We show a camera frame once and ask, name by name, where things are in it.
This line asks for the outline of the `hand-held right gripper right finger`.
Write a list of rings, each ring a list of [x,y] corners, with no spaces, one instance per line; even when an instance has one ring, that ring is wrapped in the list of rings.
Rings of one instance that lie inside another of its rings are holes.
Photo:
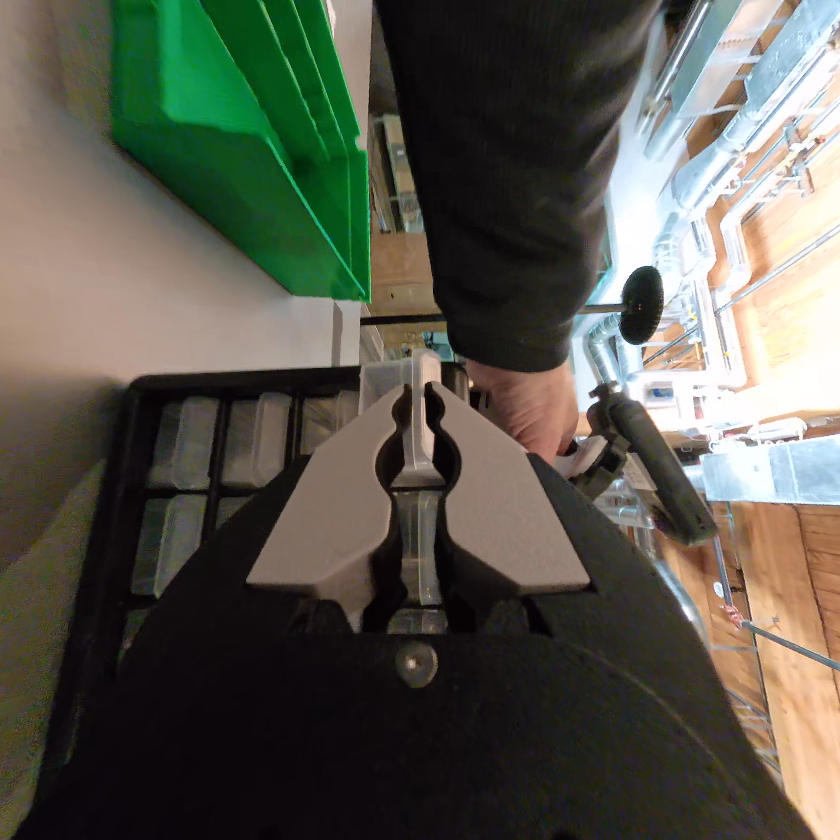
[[[452,624],[496,604],[583,592],[592,583],[527,450],[438,382],[425,386],[437,504],[435,565]]]

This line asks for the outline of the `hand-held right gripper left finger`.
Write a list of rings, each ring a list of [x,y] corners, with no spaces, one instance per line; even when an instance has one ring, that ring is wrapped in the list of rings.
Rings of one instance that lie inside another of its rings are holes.
[[[399,385],[321,444],[247,577],[247,585],[338,604],[355,632],[401,587],[392,485],[405,466],[409,385]]]

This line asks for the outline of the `small clear plastic drawer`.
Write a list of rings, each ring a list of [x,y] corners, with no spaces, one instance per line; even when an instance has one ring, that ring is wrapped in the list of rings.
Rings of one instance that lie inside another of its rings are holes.
[[[402,535],[406,599],[389,620],[389,634],[431,635],[447,630],[435,558],[438,503],[445,481],[434,467],[434,433],[427,424],[425,403],[426,385],[442,383],[443,372],[442,361],[431,350],[414,350],[409,357],[361,368],[360,413],[398,386],[409,386],[413,399],[402,438],[404,468],[392,483]]]

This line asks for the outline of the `group of translucent drawers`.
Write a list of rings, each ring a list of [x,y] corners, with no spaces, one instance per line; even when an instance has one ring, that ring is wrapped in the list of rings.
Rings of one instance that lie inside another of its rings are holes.
[[[225,401],[190,395],[163,405],[150,465],[130,581],[122,651],[186,562],[217,530],[300,456],[359,412],[359,393],[262,392]]]

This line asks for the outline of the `black drawer cabinet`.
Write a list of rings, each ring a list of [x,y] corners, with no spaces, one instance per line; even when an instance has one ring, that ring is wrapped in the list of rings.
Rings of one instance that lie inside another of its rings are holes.
[[[194,736],[209,749],[211,724],[222,735],[244,734],[244,747],[222,741],[224,759],[246,758],[271,778],[309,771],[325,791],[347,790],[378,801],[406,799],[414,782],[444,790],[446,759],[442,689],[430,703],[409,688],[393,662],[399,643],[384,635],[384,606],[374,600],[378,634],[350,635],[334,605],[315,606],[313,596],[250,590],[245,584],[308,459],[286,460],[261,490],[239,496],[246,504],[216,530],[209,518],[223,498],[234,498],[222,479],[223,456],[234,403],[278,393],[292,398],[297,422],[303,397],[358,394],[361,368],[301,369],[143,377],[129,386],[102,484],[95,523],[59,688],[49,719],[38,795],[66,777],[78,742],[110,730],[98,715],[120,710],[129,739],[145,734],[153,760],[174,758]],[[164,409],[190,398],[216,401],[209,411],[207,487],[181,490],[149,486],[152,444]],[[187,556],[161,595],[136,592],[129,580],[138,568],[141,531],[153,502],[197,501],[193,527],[204,541]]]

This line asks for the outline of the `green plastic bin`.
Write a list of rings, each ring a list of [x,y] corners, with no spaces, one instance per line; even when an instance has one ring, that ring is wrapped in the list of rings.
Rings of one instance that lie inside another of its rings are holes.
[[[369,302],[369,164],[324,2],[112,2],[115,143],[289,293]]]

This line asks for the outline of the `person's left forearm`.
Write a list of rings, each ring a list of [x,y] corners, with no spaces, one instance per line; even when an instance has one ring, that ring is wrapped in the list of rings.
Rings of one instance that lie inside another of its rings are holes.
[[[566,361],[660,5],[376,3],[436,303],[469,361],[523,373]]]

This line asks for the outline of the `person's left hand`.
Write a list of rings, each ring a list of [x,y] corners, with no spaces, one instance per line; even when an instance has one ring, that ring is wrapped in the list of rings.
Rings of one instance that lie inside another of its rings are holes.
[[[529,453],[548,463],[564,456],[579,422],[570,362],[536,373],[466,363],[469,378],[488,394],[500,427]]]

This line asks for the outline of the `black fuzzy ball on rod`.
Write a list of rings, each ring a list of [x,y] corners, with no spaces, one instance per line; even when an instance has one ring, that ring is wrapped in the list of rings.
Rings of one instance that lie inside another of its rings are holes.
[[[632,345],[641,345],[657,332],[665,309],[665,290],[662,276],[653,266],[636,269],[624,283],[619,302],[586,304],[578,316],[596,314],[617,315],[618,332]],[[379,328],[394,325],[446,323],[440,312],[394,314],[361,317],[362,328]]]

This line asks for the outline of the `silver ventilation duct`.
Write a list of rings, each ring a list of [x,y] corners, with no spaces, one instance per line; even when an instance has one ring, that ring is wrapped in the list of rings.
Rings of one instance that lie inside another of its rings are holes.
[[[621,334],[621,315],[605,315],[588,332],[585,340],[587,358],[598,382],[614,383],[630,395],[634,383],[644,372],[640,347],[625,341]]]

